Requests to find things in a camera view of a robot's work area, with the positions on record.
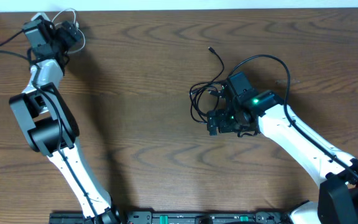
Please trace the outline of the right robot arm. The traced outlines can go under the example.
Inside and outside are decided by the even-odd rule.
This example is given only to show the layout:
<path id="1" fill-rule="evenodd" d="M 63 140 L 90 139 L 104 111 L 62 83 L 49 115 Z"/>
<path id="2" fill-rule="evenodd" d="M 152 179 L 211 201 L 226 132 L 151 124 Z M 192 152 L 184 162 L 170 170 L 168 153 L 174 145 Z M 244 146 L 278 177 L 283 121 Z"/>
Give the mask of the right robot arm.
<path id="1" fill-rule="evenodd" d="M 358 223 L 358 159 L 311 129 L 276 93 L 259 93 L 242 72 L 207 89 L 225 101 L 223 109 L 206 114 L 210 135 L 262 134 L 292 156 L 318 186 L 318 201 L 297 206 L 285 222 Z"/>

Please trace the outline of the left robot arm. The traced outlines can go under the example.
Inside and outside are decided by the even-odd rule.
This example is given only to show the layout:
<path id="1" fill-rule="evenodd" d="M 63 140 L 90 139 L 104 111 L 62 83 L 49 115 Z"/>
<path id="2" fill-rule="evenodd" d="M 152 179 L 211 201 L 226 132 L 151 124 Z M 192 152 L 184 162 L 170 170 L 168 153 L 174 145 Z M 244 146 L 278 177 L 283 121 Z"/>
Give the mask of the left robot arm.
<path id="1" fill-rule="evenodd" d="M 81 40 L 79 29 L 70 21 L 55 26 L 45 13 L 38 13 L 22 31 L 30 43 L 31 77 L 9 106 L 30 148 L 57 167 L 82 209 L 81 215 L 53 214 L 51 222 L 121 223 L 110 194 L 85 159 L 77 122 L 58 91 L 69 49 Z"/>

